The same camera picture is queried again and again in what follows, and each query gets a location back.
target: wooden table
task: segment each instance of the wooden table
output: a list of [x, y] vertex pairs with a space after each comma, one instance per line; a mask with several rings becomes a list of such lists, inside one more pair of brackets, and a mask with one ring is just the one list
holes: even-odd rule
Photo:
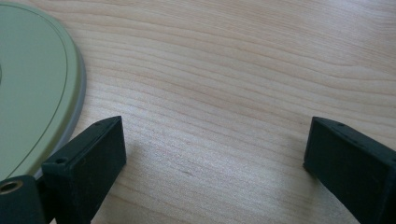
[[84, 57], [74, 135], [123, 118], [92, 223], [357, 223], [302, 167], [311, 118], [396, 148], [394, 1], [20, 2]]

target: small hole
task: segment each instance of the small hole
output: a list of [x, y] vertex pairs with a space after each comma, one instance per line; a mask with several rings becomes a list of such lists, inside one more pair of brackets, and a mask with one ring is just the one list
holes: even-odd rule
[[65, 163], [67, 161], [67, 158], [59, 158], [58, 160], [56, 160], [55, 162], [57, 163], [57, 164], [62, 164], [62, 163]]
[[17, 190], [23, 185], [23, 182], [20, 180], [10, 181], [0, 186], [0, 194], [8, 194], [14, 190]]

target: round plate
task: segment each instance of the round plate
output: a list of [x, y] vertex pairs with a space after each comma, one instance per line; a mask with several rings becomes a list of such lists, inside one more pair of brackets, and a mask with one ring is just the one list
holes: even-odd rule
[[84, 65], [62, 25], [0, 3], [0, 180], [37, 172], [70, 137], [84, 94]]

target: black clamp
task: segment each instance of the black clamp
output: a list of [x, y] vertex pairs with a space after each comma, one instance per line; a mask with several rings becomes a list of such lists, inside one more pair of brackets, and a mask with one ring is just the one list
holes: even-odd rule
[[0, 182], [0, 223], [91, 223], [126, 163], [121, 117], [91, 125], [41, 165]]

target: black plastic part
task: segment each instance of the black plastic part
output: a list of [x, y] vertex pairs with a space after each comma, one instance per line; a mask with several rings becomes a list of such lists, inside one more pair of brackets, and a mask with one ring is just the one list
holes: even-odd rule
[[312, 118], [304, 168], [360, 223], [396, 223], [396, 152], [343, 123]]
[[91, 223], [126, 163], [121, 117], [94, 123], [42, 164], [58, 224]]
[[0, 223], [45, 223], [33, 177], [21, 175], [0, 182]]

